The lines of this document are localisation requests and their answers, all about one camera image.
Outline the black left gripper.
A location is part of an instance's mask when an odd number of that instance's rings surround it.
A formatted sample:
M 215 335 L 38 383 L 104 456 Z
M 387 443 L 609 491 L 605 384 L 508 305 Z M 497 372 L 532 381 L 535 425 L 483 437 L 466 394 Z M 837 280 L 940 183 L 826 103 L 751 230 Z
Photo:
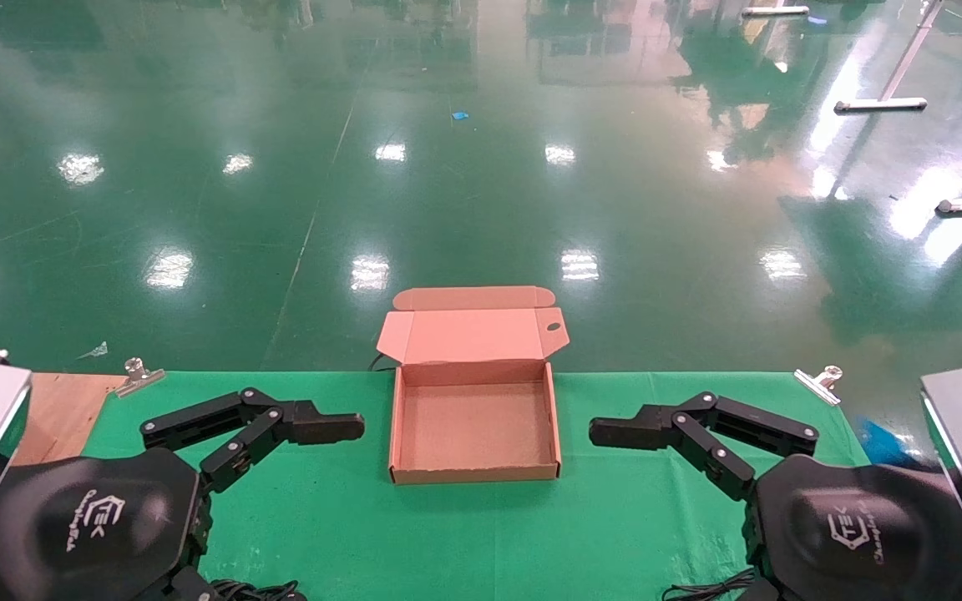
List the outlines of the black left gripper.
M 174 452 L 15 467 L 0 484 L 0 600 L 216 600 L 210 499 Z

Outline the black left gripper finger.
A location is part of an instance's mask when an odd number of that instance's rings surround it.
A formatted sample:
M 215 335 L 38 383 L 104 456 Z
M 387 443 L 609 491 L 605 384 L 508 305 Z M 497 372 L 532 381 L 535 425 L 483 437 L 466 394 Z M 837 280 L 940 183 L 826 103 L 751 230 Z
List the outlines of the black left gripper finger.
M 249 387 L 156 416 L 140 426 L 144 447 L 171 452 L 230 434 L 200 462 L 203 493 L 222 493 L 283 442 L 314 446 L 359 440 L 358 413 L 323 414 L 310 400 L 279 401 Z

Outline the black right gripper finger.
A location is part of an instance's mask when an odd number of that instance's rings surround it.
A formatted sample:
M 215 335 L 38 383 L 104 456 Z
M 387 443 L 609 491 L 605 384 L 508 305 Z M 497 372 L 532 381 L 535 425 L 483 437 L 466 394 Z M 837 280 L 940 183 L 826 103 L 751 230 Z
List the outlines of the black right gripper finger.
M 700 392 L 679 406 L 645 404 L 632 418 L 595 417 L 589 437 L 599 447 L 676 450 L 732 501 L 751 495 L 755 469 L 719 437 L 778 457 L 811 457 L 818 442 L 816 427 L 711 391 Z

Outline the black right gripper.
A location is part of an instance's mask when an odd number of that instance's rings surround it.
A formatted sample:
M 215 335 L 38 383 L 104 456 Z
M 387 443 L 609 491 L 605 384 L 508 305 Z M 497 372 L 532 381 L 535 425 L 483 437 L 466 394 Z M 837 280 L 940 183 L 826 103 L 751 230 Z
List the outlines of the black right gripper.
M 794 454 L 753 484 L 747 600 L 962 600 L 962 507 L 947 479 Z

